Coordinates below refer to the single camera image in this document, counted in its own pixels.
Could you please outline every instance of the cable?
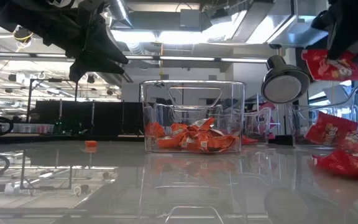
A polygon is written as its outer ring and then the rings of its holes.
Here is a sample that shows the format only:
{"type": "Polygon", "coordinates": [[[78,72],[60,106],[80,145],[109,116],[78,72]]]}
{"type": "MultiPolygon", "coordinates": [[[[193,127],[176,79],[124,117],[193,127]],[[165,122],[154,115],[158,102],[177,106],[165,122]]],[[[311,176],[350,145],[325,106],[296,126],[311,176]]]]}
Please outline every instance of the cable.
{"type": "Polygon", "coordinates": [[[187,4],[187,3],[185,3],[185,2],[181,2],[181,3],[178,4],[177,8],[175,9],[175,12],[178,12],[178,8],[179,8],[179,6],[180,6],[181,4],[186,4],[190,9],[192,9],[189,4],[187,4]]]}
{"type": "Polygon", "coordinates": [[[28,38],[32,37],[34,35],[34,33],[31,33],[30,35],[28,35],[27,37],[21,37],[21,38],[17,38],[15,37],[16,40],[27,40],[28,38]]]}
{"type": "MultiPolygon", "coordinates": [[[[26,42],[28,38],[32,37],[33,34],[34,34],[34,33],[31,33],[30,35],[28,35],[27,37],[25,37],[24,42],[26,42]]],[[[30,44],[31,44],[31,41],[30,41],[29,44],[27,44],[25,47],[23,47],[23,46],[17,46],[17,44],[16,44],[17,49],[16,49],[15,52],[18,53],[21,49],[26,48],[26,47],[29,47],[30,44]]],[[[11,60],[12,60],[12,58],[10,58],[10,59],[0,68],[0,72],[4,69],[4,67],[5,67],[11,60]]]]}

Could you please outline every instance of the black partition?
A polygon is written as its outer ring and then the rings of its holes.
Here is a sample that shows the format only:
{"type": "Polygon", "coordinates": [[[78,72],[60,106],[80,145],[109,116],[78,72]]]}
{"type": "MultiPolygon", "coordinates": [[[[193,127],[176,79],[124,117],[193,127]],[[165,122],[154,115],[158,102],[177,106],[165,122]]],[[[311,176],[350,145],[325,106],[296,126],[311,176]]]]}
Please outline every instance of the black partition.
{"type": "Polygon", "coordinates": [[[94,102],[92,135],[118,136],[122,133],[122,103],[94,102]]]}
{"type": "Polygon", "coordinates": [[[63,101],[62,121],[66,126],[74,127],[81,124],[81,130],[92,129],[92,107],[93,102],[63,101]]]}
{"type": "Polygon", "coordinates": [[[142,103],[122,102],[122,134],[139,134],[143,129],[142,103]]]}
{"type": "Polygon", "coordinates": [[[35,108],[36,113],[40,115],[37,123],[54,124],[59,119],[59,101],[37,101],[35,108]]]}

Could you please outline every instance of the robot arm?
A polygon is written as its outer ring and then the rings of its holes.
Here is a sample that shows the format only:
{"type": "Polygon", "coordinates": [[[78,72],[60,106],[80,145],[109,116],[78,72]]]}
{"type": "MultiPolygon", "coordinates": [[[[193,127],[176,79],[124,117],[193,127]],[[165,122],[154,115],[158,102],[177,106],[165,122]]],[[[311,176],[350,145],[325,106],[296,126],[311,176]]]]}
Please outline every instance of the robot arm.
{"type": "Polygon", "coordinates": [[[0,26],[13,32],[20,25],[55,44],[67,57],[76,58],[70,80],[77,82],[86,72],[123,74],[118,63],[128,59],[114,44],[100,15],[103,0],[84,0],[77,8],[59,8],[40,0],[0,0],[0,26]]]}

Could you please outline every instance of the clear plastic basket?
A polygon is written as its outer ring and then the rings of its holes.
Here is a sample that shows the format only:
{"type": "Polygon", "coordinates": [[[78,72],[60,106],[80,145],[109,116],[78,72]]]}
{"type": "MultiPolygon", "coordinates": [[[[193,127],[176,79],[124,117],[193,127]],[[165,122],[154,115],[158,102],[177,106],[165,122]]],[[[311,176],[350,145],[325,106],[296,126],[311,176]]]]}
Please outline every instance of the clear plastic basket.
{"type": "Polygon", "coordinates": [[[270,133],[270,117],[272,110],[270,108],[263,108],[260,111],[251,113],[244,113],[244,132],[243,137],[250,142],[248,144],[268,144],[270,133]]]}
{"type": "Polygon", "coordinates": [[[358,123],[358,86],[353,89],[346,100],[340,103],[326,106],[287,105],[287,107],[290,115],[290,127],[294,146],[311,147],[314,149],[334,149],[335,145],[315,144],[307,140],[305,135],[310,127],[316,123],[319,112],[358,123]]]}
{"type": "Polygon", "coordinates": [[[239,152],[244,117],[245,85],[241,82],[156,80],[141,83],[145,148],[149,152],[239,152]],[[213,120],[211,129],[233,141],[210,147],[209,141],[175,139],[173,124],[199,125],[213,120]]]}

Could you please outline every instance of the reflective table surface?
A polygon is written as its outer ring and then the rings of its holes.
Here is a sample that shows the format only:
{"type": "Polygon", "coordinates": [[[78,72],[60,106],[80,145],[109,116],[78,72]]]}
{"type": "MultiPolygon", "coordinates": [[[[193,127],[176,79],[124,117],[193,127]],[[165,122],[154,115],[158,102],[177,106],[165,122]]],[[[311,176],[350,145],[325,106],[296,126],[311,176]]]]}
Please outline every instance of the reflective table surface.
{"type": "Polygon", "coordinates": [[[142,142],[0,146],[0,223],[358,223],[358,181],[308,151],[145,153],[142,142]]]}

